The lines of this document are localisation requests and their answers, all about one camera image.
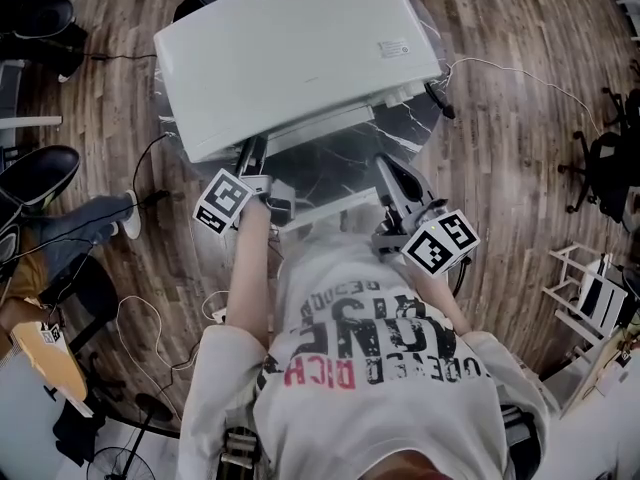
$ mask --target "shoe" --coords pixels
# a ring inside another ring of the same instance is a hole
[[[136,194],[133,190],[127,190],[127,194],[131,198],[132,204],[138,204],[138,198],[136,198]],[[121,220],[122,228],[124,232],[127,234],[131,240],[135,240],[140,236],[140,231],[142,230],[142,221],[140,220],[140,209],[138,206],[134,206],[132,208],[133,212],[131,213],[131,217],[127,220]]]

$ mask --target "table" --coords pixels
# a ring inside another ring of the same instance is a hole
[[[427,37],[447,72],[440,34],[420,0],[410,0]],[[222,149],[206,162],[190,163],[180,140],[159,66],[155,71],[155,102],[160,128],[169,137],[180,158],[203,181],[209,182],[221,169],[234,172],[242,143]],[[438,95],[444,92],[434,87]],[[296,191],[296,220],[287,226],[298,227],[324,216],[346,210],[366,201],[375,201],[375,172],[370,168],[377,153],[388,153],[411,161],[422,149],[440,118],[440,109],[427,94],[406,104],[373,109],[374,121],[358,124],[269,156],[264,174],[292,186]]]

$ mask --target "printer lid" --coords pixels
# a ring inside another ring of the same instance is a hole
[[[154,40],[192,162],[441,73],[408,0],[218,0]]]

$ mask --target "jeans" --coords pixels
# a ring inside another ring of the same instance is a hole
[[[99,219],[61,238],[88,240],[95,245],[102,245],[111,238],[112,222],[126,220],[131,217],[133,208],[130,206],[132,204],[133,201],[129,194],[98,196],[65,215],[60,217],[36,217],[29,221],[26,226],[32,230],[36,243],[39,245],[87,221]],[[90,249],[90,244],[73,240],[55,242],[45,246],[42,252],[48,281],[53,281],[76,257],[86,254]]]

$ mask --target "wooden floor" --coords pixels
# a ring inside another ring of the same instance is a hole
[[[170,22],[181,0],[72,1],[79,24],[90,33],[88,50],[140,55],[153,52],[154,32]],[[449,64],[470,56],[529,70],[583,100],[599,127],[609,109],[600,88],[628,92],[634,85],[628,63],[636,49],[615,0],[422,1],[442,34]],[[22,112],[64,116],[59,131],[41,130],[40,143],[68,144],[83,159],[57,211],[130,187],[138,156],[158,132],[153,65],[153,59],[88,61],[64,85],[38,67],[27,70]],[[557,275],[546,251],[576,240],[622,257],[629,247],[624,233],[596,207],[565,212],[579,185],[559,175],[557,164],[579,160],[574,130],[585,130],[591,139],[595,132],[581,107],[558,91],[477,62],[456,66],[449,97],[458,117],[440,121],[421,161],[438,191],[463,209],[483,240],[459,299],[474,326],[495,333],[541,371],[569,347],[554,305],[540,292]],[[146,212],[139,240],[117,237],[97,256],[120,297],[138,295],[158,309],[160,353],[179,363],[208,323],[200,312],[203,300],[228,287],[233,238],[217,243],[192,229],[190,214],[203,187],[168,144],[154,146],[139,182],[141,191],[164,188],[172,197]],[[220,296],[214,299],[218,306],[224,303]],[[72,329],[87,323],[81,309],[67,306]],[[168,369],[153,352],[154,313],[127,301],[120,327],[134,358],[158,384],[168,383]],[[126,355],[114,324],[108,331],[87,351],[100,353],[105,376],[126,380],[128,402],[119,408],[137,419],[134,394],[156,394],[157,388]],[[190,377],[191,370],[177,372],[166,391],[179,413]]]

